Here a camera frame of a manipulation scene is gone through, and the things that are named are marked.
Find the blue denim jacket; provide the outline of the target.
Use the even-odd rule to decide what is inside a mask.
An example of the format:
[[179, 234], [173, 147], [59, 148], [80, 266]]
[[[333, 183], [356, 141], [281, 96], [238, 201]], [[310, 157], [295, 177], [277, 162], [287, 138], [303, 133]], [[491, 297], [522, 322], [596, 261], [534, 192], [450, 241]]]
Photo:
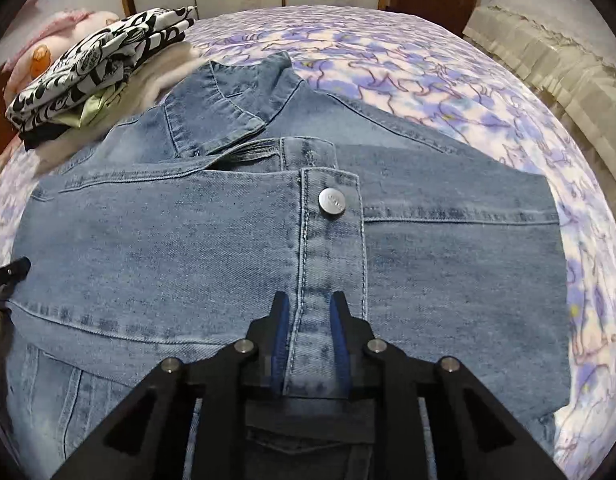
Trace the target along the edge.
[[546, 452], [570, 371], [547, 180], [317, 92], [283, 53], [199, 68], [40, 180], [5, 299], [6, 433], [47, 479], [168, 356], [209, 358], [289, 299], [283, 402], [248, 414], [250, 479], [366, 479], [329, 300], [434, 361], [456, 356]]

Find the light green folded garment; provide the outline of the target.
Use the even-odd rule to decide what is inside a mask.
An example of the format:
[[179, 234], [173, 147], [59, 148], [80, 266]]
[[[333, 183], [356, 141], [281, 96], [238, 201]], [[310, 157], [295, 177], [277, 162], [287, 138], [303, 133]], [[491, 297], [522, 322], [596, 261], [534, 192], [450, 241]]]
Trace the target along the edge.
[[57, 114], [51, 119], [54, 125], [84, 128], [103, 118], [122, 98], [126, 84], [119, 82], [89, 96], [83, 103]]

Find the black white patterned folded garment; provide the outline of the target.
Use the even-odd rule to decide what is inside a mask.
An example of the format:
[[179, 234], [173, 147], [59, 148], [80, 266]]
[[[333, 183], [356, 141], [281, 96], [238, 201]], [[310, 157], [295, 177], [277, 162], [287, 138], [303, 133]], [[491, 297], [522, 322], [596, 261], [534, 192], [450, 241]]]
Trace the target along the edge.
[[194, 6], [154, 8], [107, 25], [63, 53], [16, 95], [5, 116], [27, 132], [125, 81], [159, 51], [184, 39]]

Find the beige folded garment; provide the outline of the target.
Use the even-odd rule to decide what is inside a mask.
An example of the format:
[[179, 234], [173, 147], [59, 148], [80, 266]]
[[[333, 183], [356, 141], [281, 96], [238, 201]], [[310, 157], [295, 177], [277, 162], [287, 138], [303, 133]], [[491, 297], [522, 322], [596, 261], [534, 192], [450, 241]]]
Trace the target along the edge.
[[155, 105], [159, 96], [201, 66], [201, 50], [179, 42], [156, 54], [128, 79], [126, 88], [101, 119], [84, 128], [69, 129], [58, 139], [34, 149], [38, 158], [35, 175], [60, 166], [81, 148], [99, 141], [122, 119], [136, 116]]

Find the pink cartoon print quilt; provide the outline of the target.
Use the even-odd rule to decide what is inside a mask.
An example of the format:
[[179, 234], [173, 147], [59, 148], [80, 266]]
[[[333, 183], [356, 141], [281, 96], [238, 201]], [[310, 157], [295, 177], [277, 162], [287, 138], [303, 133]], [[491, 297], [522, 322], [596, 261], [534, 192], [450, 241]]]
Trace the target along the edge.
[[108, 11], [86, 9], [56, 12], [3, 65], [9, 73], [3, 91], [9, 105], [20, 90], [42, 75], [78, 41], [120, 20]]

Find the purple cat print bed blanket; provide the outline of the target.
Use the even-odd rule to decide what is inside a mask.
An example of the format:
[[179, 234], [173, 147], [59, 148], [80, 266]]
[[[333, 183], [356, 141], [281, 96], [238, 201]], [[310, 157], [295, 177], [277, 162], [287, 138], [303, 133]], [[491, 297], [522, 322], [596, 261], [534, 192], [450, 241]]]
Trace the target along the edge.
[[[566, 263], [570, 371], [547, 453], [568, 478], [590, 478], [616, 443], [616, 225], [593, 171], [543, 103], [471, 44], [415, 16], [328, 6], [246, 11], [197, 22], [186, 42], [201, 50], [198, 68], [252, 66], [283, 53], [314, 91], [373, 106], [547, 180]], [[14, 244], [31, 195], [66, 162], [36, 176], [36, 153], [19, 152], [3, 170], [0, 264], [19, 257]], [[1, 420], [20, 466], [6, 433], [9, 294], [0, 295]]]

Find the beige ruffled cloth cover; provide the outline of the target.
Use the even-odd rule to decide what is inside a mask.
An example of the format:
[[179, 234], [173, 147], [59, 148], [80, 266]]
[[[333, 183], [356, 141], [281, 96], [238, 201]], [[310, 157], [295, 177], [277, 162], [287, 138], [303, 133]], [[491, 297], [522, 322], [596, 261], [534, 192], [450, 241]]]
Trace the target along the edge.
[[586, 0], [491, 0], [463, 32], [579, 145], [616, 219], [616, 37]]

